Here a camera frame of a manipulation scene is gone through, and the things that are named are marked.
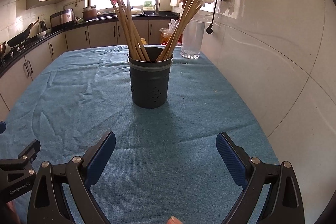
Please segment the person's left hand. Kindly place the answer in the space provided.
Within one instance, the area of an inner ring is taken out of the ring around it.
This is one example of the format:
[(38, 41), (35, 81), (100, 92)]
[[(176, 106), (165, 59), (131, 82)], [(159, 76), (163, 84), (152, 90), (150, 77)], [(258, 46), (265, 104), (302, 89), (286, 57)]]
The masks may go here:
[(16, 212), (13, 201), (10, 201), (7, 204), (5, 204), (4, 210), (6, 215), (5, 216), (6, 223), (21, 224), (21, 220)]

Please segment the person's right hand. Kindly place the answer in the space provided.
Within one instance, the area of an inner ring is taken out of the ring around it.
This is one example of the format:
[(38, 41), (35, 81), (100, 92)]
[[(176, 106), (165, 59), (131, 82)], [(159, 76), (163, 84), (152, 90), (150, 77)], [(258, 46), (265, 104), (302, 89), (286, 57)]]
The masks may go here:
[(183, 224), (179, 219), (177, 219), (175, 216), (171, 216), (168, 221), (167, 224)]

